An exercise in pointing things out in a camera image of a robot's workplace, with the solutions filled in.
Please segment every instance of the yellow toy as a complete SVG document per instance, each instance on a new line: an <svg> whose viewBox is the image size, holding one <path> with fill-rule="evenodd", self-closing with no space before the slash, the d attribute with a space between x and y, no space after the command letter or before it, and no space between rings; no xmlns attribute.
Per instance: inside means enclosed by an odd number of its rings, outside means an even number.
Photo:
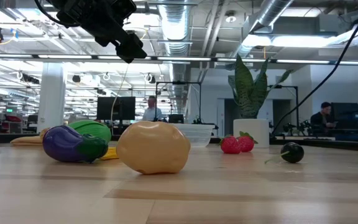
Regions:
<svg viewBox="0 0 358 224"><path fill-rule="evenodd" d="M101 157L99 159L101 159L101 160L118 159L116 148L109 147L106 155L104 155L103 157Z"/></svg>

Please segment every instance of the snake plant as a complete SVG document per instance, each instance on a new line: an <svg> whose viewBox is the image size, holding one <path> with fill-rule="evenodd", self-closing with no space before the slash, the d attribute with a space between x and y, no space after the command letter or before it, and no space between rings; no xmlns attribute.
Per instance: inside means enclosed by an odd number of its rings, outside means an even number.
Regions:
<svg viewBox="0 0 358 224"><path fill-rule="evenodd" d="M280 80L267 89L266 70L268 62L269 59L266 59L260 73L253 80L251 72L244 65L241 57L237 55L236 69L234 75L229 76L229 85L233 90L234 101L239 106L241 118L255 119L269 92L279 83L284 82L293 71L284 72Z"/></svg>

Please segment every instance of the potted plant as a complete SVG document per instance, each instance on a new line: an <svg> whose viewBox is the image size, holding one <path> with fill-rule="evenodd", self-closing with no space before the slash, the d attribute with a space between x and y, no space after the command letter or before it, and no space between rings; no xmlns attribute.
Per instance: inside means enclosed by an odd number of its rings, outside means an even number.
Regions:
<svg viewBox="0 0 358 224"><path fill-rule="evenodd" d="M229 76L229 85L233 90L234 101L239 106L242 118L234 120L234 136L239 137L240 131L248 132L259 142L255 147L269 146L269 121L257 119L259 109L269 92L279 83L284 82L292 72L292 70L286 71L280 80L268 89L266 76L268 62L269 59L263 63L260 73L254 80L241 57L237 55L234 75Z"/></svg>

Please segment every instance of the eggplant stem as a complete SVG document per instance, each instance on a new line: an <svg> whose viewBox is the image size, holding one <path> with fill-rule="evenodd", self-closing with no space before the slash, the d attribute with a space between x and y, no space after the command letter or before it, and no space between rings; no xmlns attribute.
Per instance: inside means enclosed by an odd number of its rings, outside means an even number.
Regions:
<svg viewBox="0 0 358 224"><path fill-rule="evenodd" d="M266 160L266 161L265 161L265 164L268 163L268 162L270 162L270 161L272 161L272 160L274 160L274 159L277 158L277 157L282 157L282 156L284 156L284 155L287 155L288 153L290 153L290 151L281 153L280 155L277 155L277 156L273 156L272 158Z"/></svg>

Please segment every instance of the white column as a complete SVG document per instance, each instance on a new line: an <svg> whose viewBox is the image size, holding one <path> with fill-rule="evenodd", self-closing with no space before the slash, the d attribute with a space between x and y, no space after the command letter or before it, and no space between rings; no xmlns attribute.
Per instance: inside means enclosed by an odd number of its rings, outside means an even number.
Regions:
<svg viewBox="0 0 358 224"><path fill-rule="evenodd" d="M63 124L67 75L62 63L44 63L37 132Z"/></svg>

